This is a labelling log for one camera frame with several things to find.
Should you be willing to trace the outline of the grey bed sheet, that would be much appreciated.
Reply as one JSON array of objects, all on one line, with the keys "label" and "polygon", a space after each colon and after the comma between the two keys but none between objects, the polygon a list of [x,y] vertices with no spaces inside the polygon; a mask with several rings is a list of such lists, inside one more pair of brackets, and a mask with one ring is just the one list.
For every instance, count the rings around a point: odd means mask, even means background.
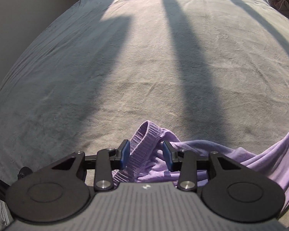
[{"label": "grey bed sheet", "polygon": [[80,0],[0,86],[0,179],[149,123],[260,154],[289,132],[289,19],[265,0]]}]

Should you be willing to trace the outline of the purple pants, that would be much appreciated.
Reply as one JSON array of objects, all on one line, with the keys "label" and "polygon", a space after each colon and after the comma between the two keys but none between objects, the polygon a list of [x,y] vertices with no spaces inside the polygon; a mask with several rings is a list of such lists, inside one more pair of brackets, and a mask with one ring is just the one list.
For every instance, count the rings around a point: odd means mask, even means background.
[{"label": "purple pants", "polygon": [[177,150],[193,151],[207,157],[217,151],[234,161],[275,181],[285,193],[283,210],[289,207],[289,132],[261,154],[244,148],[228,148],[207,140],[180,141],[170,130],[151,121],[144,122],[130,141],[130,156],[124,170],[113,171],[115,185],[121,182],[173,182],[178,183],[179,172],[170,172],[162,153],[162,143],[169,141]]}]

